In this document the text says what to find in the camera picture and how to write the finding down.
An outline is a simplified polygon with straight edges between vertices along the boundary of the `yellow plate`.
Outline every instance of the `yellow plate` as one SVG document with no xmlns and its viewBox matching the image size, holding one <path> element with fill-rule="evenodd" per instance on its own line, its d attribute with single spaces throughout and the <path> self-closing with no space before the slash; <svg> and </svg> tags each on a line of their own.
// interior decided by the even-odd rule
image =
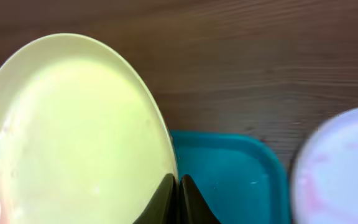
<svg viewBox="0 0 358 224">
<path fill-rule="evenodd" d="M 49 35 L 0 68 L 0 223 L 133 223 L 166 174 L 162 116 L 108 46 Z"/>
</svg>

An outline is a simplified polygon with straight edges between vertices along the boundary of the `wooden table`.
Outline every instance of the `wooden table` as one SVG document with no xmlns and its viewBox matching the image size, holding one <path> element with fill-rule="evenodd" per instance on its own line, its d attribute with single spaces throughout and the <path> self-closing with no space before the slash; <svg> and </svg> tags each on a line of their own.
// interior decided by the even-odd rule
<svg viewBox="0 0 358 224">
<path fill-rule="evenodd" d="M 0 65 L 57 32 L 117 50 L 169 128 L 250 134 L 286 167 L 318 124 L 358 106 L 355 0 L 0 0 Z"/>
</svg>

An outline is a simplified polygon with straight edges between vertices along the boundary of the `teal tray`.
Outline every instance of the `teal tray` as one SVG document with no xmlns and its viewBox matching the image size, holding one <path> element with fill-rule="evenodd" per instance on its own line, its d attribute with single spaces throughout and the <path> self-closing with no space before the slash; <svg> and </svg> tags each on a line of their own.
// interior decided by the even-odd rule
<svg viewBox="0 0 358 224">
<path fill-rule="evenodd" d="M 179 178 L 193 178 L 222 224 L 291 223 L 287 177 L 265 144 L 236 134 L 171 135 Z"/>
</svg>

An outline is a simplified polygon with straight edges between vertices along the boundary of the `dark wood tabletop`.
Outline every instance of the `dark wood tabletop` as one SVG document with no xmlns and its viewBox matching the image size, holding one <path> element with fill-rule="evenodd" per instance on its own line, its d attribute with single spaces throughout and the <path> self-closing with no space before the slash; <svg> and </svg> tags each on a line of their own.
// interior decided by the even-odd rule
<svg viewBox="0 0 358 224">
<path fill-rule="evenodd" d="M 358 107 L 355 0 L 0 0 L 0 66 L 57 32 L 117 50 L 170 129 L 250 134 L 286 167 L 321 122 Z"/>
</svg>

